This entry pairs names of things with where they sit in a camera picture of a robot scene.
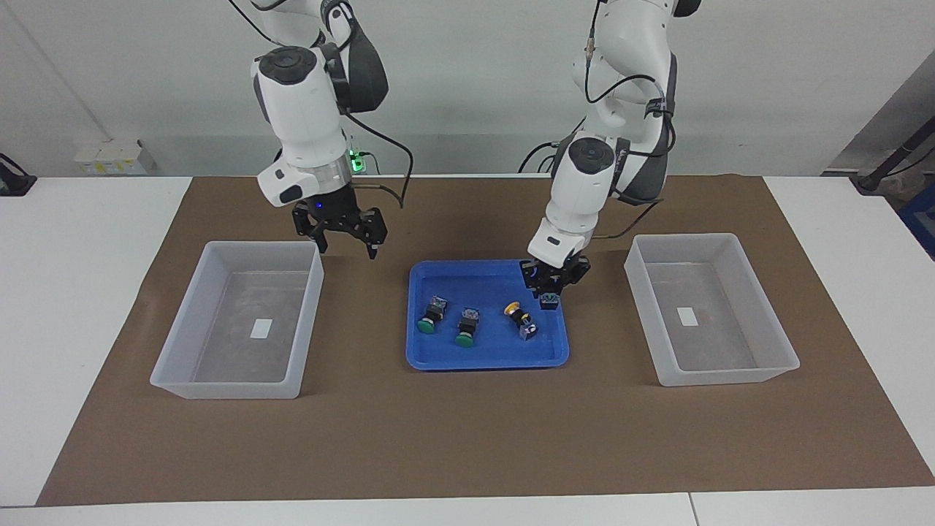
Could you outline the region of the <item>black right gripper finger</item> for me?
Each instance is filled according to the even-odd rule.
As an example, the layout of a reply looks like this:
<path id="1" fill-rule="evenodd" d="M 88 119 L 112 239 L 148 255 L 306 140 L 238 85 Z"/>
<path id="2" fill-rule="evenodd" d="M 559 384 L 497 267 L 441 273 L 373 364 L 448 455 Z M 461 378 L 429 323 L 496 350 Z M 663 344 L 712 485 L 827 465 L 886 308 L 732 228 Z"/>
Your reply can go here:
<path id="1" fill-rule="evenodd" d="M 351 217 L 351 236 L 364 244 L 368 259 L 375 260 L 388 234 L 383 213 L 378 207 L 362 210 Z"/>
<path id="2" fill-rule="evenodd" d="M 325 231 L 329 226 L 328 220 L 318 217 L 310 209 L 293 209 L 291 219 L 293 219 L 297 235 L 307 237 L 314 242 L 320 254 L 327 252 L 329 245 Z"/>

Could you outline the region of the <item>green push button switch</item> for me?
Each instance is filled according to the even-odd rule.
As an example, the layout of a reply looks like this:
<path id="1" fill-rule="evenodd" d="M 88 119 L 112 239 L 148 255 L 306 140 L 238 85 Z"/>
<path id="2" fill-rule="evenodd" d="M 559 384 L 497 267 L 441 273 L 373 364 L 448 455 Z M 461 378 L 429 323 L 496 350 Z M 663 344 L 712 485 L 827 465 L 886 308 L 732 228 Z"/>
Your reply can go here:
<path id="1" fill-rule="evenodd" d="M 444 319 L 448 303 L 444 297 L 437 295 L 431 297 L 425 306 L 423 316 L 416 322 L 417 330 L 424 334 L 434 334 Z"/>
<path id="2" fill-rule="evenodd" d="M 457 336 L 455 343 L 464 348 L 470 348 L 475 344 L 475 333 L 480 324 L 480 312 L 474 308 L 464 308 L 457 324 Z"/>

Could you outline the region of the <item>blue plastic tray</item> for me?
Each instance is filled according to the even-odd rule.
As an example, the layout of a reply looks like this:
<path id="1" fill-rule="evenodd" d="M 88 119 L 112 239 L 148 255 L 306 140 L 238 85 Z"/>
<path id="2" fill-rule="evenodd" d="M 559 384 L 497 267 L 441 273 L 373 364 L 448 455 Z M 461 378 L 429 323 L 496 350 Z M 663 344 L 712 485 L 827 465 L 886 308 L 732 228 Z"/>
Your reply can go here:
<path id="1" fill-rule="evenodd" d="M 542 310 L 524 286 L 516 259 L 421 261 L 408 276 L 408 312 L 405 355 L 421 372 L 454 370 L 515 370 L 559 367 L 570 356 L 570 340 L 563 310 Z M 433 296 L 448 306 L 434 334 L 417 330 L 416 322 Z M 504 307 L 520 302 L 531 314 L 538 334 L 524 341 Z M 475 344 L 455 343 L 464 308 L 480 312 Z"/>

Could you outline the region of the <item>translucent white plastic box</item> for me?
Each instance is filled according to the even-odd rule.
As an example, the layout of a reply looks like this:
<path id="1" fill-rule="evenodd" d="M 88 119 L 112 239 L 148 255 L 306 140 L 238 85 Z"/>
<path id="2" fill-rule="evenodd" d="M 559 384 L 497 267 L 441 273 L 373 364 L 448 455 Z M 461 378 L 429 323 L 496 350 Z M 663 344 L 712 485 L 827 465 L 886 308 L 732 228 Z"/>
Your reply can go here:
<path id="1" fill-rule="evenodd" d="M 312 242 L 209 242 L 150 383 L 187 400 L 299 395 L 324 268 Z M 267 339 L 248 337 L 272 319 Z"/>
<path id="2" fill-rule="evenodd" d="M 637 235 L 625 274 L 662 386 L 760 383 L 799 358 L 731 233 Z M 698 327 L 676 309 L 691 307 Z"/>

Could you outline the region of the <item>brown paper table mat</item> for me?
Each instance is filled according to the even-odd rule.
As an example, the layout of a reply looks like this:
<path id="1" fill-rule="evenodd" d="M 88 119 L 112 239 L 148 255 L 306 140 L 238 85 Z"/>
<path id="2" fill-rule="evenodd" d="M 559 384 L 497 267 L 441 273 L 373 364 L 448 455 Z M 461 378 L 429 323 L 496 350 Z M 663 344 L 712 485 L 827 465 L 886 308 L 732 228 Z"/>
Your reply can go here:
<path id="1" fill-rule="evenodd" d="M 545 179 L 418 179 L 370 261 L 331 235 L 300 396 L 184 400 L 150 374 L 206 243 L 284 240 L 251 178 L 196 178 L 38 497 L 180 500 L 743 492 L 935 485 L 763 180 L 676 176 L 641 233 L 738 236 L 801 366 L 752 385 L 657 382 L 622 263 L 589 250 L 565 291 L 570 359 L 527 372 L 421 373 L 405 356 L 408 274 L 524 256 Z"/>

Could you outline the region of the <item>black clamp base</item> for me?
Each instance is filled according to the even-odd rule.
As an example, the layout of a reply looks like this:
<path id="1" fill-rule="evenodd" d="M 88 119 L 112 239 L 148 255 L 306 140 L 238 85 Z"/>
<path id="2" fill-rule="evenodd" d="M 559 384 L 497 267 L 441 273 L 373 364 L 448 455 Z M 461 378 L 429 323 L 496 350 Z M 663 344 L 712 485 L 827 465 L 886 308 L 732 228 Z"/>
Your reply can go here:
<path id="1" fill-rule="evenodd" d="M 36 182 L 36 176 L 0 152 L 0 197 L 23 197 Z"/>

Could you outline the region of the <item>black stand leg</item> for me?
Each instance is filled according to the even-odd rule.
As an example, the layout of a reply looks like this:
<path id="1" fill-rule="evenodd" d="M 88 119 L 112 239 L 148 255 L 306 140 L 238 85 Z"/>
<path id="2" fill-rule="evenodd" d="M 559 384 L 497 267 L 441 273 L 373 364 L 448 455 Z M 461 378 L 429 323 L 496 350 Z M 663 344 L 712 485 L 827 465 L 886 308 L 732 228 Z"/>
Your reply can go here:
<path id="1" fill-rule="evenodd" d="M 922 126 L 919 126 L 918 130 L 915 130 L 915 133 L 909 139 L 905 140 L 901 146 L 889 154 L 868 175 L 858 178 L 855 182 L 855 188 L 863 194 L 874 193 L 879 188 L 879 183 L 894 174 L 897 171 L 896 167 L 908 159 L 932 134 L 935 134 L 935 115 L 928 118 Z"/>

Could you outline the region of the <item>blue crate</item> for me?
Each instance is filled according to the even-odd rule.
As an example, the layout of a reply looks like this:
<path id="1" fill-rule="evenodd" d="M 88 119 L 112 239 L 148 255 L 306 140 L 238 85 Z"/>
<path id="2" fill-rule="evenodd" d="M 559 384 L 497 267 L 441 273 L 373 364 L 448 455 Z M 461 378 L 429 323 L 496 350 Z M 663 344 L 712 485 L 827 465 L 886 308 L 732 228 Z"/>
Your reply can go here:
<path id="1" fill-rule="evenodd" d="M 935 261 L 935 183 L 916 194 L 897 214 L 922 249 Z"/>

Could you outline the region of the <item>white wall socket box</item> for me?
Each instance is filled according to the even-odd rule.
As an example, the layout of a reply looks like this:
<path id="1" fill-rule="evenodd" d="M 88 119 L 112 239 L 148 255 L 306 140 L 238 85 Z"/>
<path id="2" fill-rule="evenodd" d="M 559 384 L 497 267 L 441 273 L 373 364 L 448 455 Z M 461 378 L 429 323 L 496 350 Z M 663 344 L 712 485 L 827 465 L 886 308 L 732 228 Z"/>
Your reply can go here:
<path id="1" fill-rule="evenodd" d="M 150 176 L 157 163 L 140 140 L 98 141 L 81 145 L 73 162 L 83 175 Z"/>

